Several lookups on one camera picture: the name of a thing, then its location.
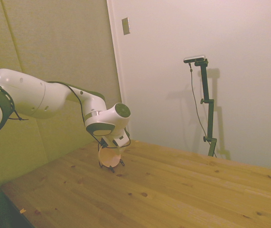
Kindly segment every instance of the wood grain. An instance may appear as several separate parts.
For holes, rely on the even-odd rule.
[[[115,173],[91,143],[1,188],[36,228],[271,228],[271,170],[132,141]]]

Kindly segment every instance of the white wall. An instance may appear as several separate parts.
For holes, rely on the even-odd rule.
[[[218,157],[271,168],[271,0],[108,0],[108,9],[133,139],[208,154],[183,63],[205,54]],[[208,105],[198,108],[207,128]]]

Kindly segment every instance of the black metal stand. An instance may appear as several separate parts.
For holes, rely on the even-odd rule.
[[[208,66],[208,60],[204,59],[203,61],[195,62],[194,65],[196,67],[201,67],[201,75],[202,75],[202,84],[203,84],[203,93],[204,98],[201,100],[202,103],[209,104],[208,107],[208,129],[207,129],[207,138],[204,136],[204,142],[210,142],[208,156],[212,156],[215,153],[215,146],[216,146],[216,139],[212,138],[213,132],[213,112],[214,112],[214,99],[209,99],[209,91],[208,91],[208,80],[207,80],[207,70],[206,67]]]

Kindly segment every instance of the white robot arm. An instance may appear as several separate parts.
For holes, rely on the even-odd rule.
[[[129,108],[117,103],[107,110],[104,96],[62,82],[45,82],[21,72],[0,69],[0,129],[17,113],[34,118],[54,116],[66,100],[80,102],[87,132],[102,136],[103,143],[121,154],[130,143],[125,127]]]

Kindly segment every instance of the black cable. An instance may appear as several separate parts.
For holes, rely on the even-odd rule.
[[[197,111],[196,96],[195,96],[194,90],[193,90],[193,76],[192,76],[192,71],[193,71],[193,70],[192,70],[192,68],[191,68],[191,63],[189,63],[189,66],[190,66],[190,73],[191,73],[191,89],[192,89],[192,94],[193,94],[193,98],[194,98],[194,103],[195,103],[195,105],[196,105],[196,115],[197,115],[198,121],[200,122],[200,125],[201,125],[201,127],[202,127],[202,129],[203,129],[203,131],[204,131],[205,137],[207,138],[206,131],[205,131],[203,125],[202,125],[201,119],[200,119],[200,117],[199,117],[199,115],[198,115],[198,111]]]
[[[68,88],[71,90],[71,92],[76,96],[76,98],[77,98],[78,101],[79,101],[79,104],[80,104],[80,107],[81,107],[81,111],[82,111],[83,123],[85,123],[85,121],[84,121],[84,112],[83,112],[83,103],[82,103],[82,101],[79,99],[79,97],[77,96],[77,94],[74,92],[74,90],[73,90],[70,86],[68,86],[66,83],[63,83],[63,82],[48,82],[48,83],[59,83],[59,84],[61,84],[61,85],[64,85],[64,86],[68,87]],[[102,143],[101,143],[101,142],[100,142],[93,134],[90,134],[90,135],[98,142],[97,148],[98,148],[98,151],[99,151],[99,145],[102,146]],[[127,135],[127,137],[128,137],[128,139],[129,139],[129,144],[128,144],[128,145],[125,145],[125,146],[122,146],[122,147],[126,147],[126,146],[129,146],[129,145],[131,144],[131,139],[129,138],[128,135]],[[117,147],[106,147],[106,148],[109,148],[109,149],[116,149]]]
[[[15,114],[16,114],[16,116],[18,117],[18,118],[8,118],[8,119],[10,119],[10,120],[29,120],[29,119],[22,119],[19,115],[18,115],[18,113],[16,112],[16,110],[14,110],[14,112],[15,112]]]

